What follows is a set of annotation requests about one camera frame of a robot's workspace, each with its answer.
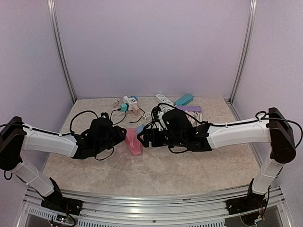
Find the light blue plug adapter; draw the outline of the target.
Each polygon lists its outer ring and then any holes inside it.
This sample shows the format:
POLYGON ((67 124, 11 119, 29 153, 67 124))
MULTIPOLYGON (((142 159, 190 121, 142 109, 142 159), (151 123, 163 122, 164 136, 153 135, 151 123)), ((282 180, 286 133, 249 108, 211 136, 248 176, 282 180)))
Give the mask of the light blue plug adapter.
POLYGON ((136 127, 136 134, 138 135, 139 133, 141 133, 144 129, 145 125, 144 124, 140 124, 139 126, 136 127))

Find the pink triangular power strip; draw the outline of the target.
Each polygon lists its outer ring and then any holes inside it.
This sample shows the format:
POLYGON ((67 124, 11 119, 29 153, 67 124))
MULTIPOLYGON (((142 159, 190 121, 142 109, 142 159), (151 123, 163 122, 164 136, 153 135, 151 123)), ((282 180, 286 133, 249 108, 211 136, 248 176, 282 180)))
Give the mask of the pink triangular power strip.
POLYGON ((126 129, 125 143, 128 146, 133 156, 138 156, 142 153, 142 144, 137 138, 136 128, 126 129))

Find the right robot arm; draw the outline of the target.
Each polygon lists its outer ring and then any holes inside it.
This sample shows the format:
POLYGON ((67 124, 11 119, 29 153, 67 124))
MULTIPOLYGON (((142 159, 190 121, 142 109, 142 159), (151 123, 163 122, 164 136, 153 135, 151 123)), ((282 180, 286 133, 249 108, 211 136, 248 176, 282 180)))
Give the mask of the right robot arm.
POLYGON ((207 152, 221 147, 247 143, 270 143, 269 154, 257 177, 252 179, 247 195, 227 201, 230 208, 252 210, 265 203, 264 198, 273 180, 283 166, 294 160, 296 145, 291 120, 287 120, 277 108, 260 111, 246 121, 214 124, 190 123, 190 115, 177 108, 160 114, 160 108, 152 111, 153 120, 137 135, 145 147, 184 147, 186 151, 207 152))

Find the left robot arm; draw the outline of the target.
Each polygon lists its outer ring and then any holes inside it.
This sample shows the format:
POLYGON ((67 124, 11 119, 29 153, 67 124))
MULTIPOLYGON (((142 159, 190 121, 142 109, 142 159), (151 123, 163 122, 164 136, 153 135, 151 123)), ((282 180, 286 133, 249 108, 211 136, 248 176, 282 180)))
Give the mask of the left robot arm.
POLYGON ((105 150, 114 149, 125 140, 126 132, 126 129, 114 126, 106 117, 94 119, 90 127, 81 134, 60 134, 24 124, 16 116, 3 125, 0 133, 0 168, 34 188, 54 209, 62 210, 68 200, 63 197, 57 183, 22 158, 21 152, 41 151, 84 160, 96 157, 105 150))

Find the teal plug adapter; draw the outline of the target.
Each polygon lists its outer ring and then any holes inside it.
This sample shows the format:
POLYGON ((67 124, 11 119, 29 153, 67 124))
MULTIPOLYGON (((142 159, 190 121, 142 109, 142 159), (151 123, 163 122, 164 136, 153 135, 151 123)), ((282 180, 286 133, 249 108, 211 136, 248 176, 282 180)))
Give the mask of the teal plug adapter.
POLYGON ((128 111, 128 104, 126 104, 126 103, 121 104, 120 109, 122 112, 128 111))

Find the white charger plug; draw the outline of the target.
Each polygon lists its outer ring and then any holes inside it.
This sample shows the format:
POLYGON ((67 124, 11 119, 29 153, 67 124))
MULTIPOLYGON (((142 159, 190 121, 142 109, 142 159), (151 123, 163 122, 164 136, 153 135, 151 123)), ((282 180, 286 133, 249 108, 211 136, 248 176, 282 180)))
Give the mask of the white charger plug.
POLYGON ((128 100, 128 96, 124 96, 124 97, 123 97, 123 102, 124 102, 124 103, 127 103, 127 100, 128 100))

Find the white cube socket adapter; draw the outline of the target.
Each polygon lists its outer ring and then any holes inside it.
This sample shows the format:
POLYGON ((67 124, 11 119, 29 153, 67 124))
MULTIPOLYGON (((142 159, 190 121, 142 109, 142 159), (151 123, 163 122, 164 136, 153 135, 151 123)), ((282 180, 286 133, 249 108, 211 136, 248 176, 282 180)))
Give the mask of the white cube socket adapter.
POLYGON ((128 97, 126 99, 126 103, 129 105, 129 107, 138 104, 137 100, 134 97, 128 97))

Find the pink cube socket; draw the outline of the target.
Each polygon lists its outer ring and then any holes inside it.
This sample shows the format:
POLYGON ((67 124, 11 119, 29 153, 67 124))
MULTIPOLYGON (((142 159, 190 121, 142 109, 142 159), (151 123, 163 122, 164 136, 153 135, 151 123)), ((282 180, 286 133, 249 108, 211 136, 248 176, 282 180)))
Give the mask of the pink cube socket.
POLYGON ((186 110, 185 113, 189 122, 194 126, 196 123, 196 121, 193 119, 193 117, 195 118, 195 112, 186 110))

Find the purple power strip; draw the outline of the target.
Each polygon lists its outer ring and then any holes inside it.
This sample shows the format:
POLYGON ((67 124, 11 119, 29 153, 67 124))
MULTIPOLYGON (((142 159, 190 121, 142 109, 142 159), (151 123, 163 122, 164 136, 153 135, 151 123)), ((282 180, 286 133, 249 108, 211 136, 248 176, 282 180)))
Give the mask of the purple power strip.
POLYGON ((177 109, 182 111, 189 111, 189 112, 202 112, 202 108, 198 105, 178 105, 176 106, 177 109))

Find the teal power strip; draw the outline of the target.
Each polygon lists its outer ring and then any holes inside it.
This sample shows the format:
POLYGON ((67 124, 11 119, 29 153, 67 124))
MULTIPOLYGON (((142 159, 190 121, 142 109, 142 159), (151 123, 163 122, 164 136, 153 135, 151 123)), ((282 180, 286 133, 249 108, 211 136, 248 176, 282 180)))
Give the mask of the teal power strip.
POLYGON ((185 94, 177 101, 175 101, 174 105, 187 105, 194 100, 194 96, 192 94, 185 94))

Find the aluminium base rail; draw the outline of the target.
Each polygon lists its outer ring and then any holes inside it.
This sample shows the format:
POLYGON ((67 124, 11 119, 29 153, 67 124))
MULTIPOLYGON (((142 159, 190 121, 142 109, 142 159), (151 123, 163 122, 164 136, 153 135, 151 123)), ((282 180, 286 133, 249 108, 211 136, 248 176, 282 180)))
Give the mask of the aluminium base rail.
POLYGON ((42 199, 28 189, 19 227, 290 227, 281 189, 272 188, 260 205, 240 207, 246 186, 200 194, 119 196, 64 190, 65 197, 82 201, 79 213, 41 206, 42 199))

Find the aluminium frame post right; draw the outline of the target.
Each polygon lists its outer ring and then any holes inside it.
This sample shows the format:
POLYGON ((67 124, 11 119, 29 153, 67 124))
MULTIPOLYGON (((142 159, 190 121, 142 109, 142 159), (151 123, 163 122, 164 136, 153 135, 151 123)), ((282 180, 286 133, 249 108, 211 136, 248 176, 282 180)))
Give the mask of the aluminium frame post right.
POLYGON ((248 56, 251 37, 252 37, 252 33, 253 33, 253 28, 254 28, 254 21, 255 21, 255 16, 256 16, 256 11, 257 11, 257 2, 258 2, 257 0, 250 1, 248 21, 247 21, 247 25, 246 25, 242 51, 241 51, 241 55, 240 55, 240 62, 237 67, 236 77, 235 77, 235 81, 234 81, 234 84, 232 87, 232 93, 229 98, 229 103, 231 105, 233 105, 235 102, 236 95, 237 95, 239 87, 240 87, 241 78, 243 75, 246 59, 248 56))

